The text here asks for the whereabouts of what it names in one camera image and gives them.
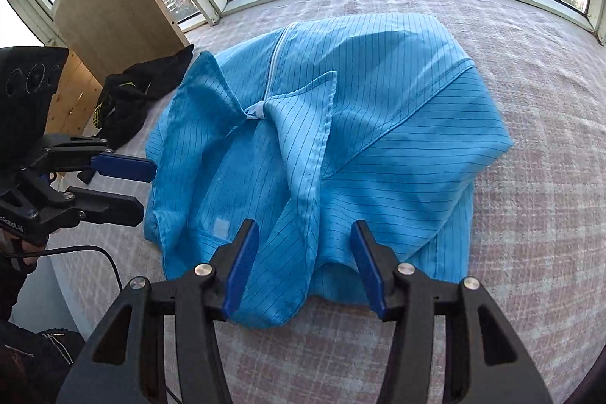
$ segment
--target tree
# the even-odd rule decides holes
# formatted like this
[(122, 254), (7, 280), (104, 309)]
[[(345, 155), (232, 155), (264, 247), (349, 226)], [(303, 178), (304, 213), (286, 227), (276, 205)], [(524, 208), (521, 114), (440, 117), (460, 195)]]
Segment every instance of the tree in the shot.
[(579, 2), (577, 0), (562, 0), (566, 4), (570, 4), (572, 7), (580, 9)]

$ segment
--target bedsheet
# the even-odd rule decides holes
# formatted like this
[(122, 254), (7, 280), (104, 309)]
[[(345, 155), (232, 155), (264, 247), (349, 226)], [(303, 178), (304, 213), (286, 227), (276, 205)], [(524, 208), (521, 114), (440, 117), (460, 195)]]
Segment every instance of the bedsheet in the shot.
[[(313, 20), (356, 13), (435, 16), (478, 71), (513, 148), (475, 180), (469, 271), (487, 286), (517, 330), (556, 403), (578, 385), (606, 342), (606, 49), (581, 28), (509, 0), (281, 0), (226, 16), (188, 33), (195, 56)], [(144, 156), (169, 101), (152, 109), (122, 153)], [(67, 184), (82, 186), (75, 177)], [(136, 195), (147, 184), (95, 177), (91, 187)], [(142, 226), (81, 224), (52, 246), (94, 243), (123, 279), (163, 277), (161, 255)], [(96, 323), (117, 294), (96, 253), (55, 259), (87, 318)], [(310, 298), (284, 326), (252, 330), (217, 324), (236, 404), (374, 403), (393, 324), (364, 307)], [(174, 331), (166, 333), (167, 382), (175, 390)], [(437, 324), (430, 403), (441, 402), (444, 325)]]

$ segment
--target wooden panel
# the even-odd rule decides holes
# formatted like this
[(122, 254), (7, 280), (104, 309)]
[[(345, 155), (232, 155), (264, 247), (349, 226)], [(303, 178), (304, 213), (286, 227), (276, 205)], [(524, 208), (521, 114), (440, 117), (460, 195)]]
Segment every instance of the wooden panel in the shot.
[(81, 136), (95, 110), (101, 85), (78, 56), (70, 51), (59, 88), (48, 111), (46, 133)]
[(101, 84), (189, 44), (162, 0), (56, 0), (53, 14), (61, 37)]

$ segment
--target blue garment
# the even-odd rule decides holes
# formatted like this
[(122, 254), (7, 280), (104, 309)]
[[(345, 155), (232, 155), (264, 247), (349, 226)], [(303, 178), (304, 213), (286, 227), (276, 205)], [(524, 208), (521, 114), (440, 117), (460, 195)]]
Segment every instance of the blue garment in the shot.
[(203, 52), (150, 135), (145, 236), (167, 278), (245, 218), (261, 245), (233, 319), (288, 321), (309, 295), (367, 303), (349, 248), (364, 219), (429, 276), (467, 273), (475, 175), (511, 147), (472, 60), (435, 18), (291, 23)]

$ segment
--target white label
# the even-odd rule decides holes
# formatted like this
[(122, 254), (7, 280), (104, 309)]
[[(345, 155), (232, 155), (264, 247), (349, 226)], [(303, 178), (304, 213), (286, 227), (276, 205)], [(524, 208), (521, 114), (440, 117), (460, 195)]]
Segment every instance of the white label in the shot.
[(229, 235), (229, 221), (221, 218), (215, 218), (213, 225), (213, 235), (215, 237), (219, 237), (220, 239), (226, 240), (227, 236)]

